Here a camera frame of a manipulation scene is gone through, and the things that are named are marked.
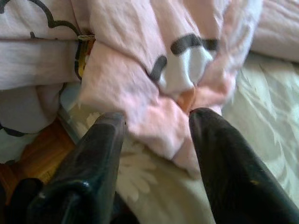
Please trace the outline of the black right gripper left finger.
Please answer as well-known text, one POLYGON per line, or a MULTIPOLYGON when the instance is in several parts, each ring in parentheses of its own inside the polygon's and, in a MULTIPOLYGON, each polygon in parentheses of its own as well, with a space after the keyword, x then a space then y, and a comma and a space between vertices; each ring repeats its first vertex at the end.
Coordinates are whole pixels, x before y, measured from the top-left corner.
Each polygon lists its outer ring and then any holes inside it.
POLYGON ((27 222, 110 223, 125 131, 125 118, 119 112, 97 118, 34 198, 27 222))

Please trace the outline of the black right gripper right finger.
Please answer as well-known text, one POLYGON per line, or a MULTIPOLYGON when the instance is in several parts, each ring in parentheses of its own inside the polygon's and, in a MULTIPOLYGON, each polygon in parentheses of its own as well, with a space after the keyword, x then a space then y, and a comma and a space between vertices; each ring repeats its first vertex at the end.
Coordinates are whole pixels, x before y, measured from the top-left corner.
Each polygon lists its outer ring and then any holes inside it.
POLYGON ((191 111, 189 127, 216 223, 298 223, 297 206, 236 128, 208 108, 191 111))

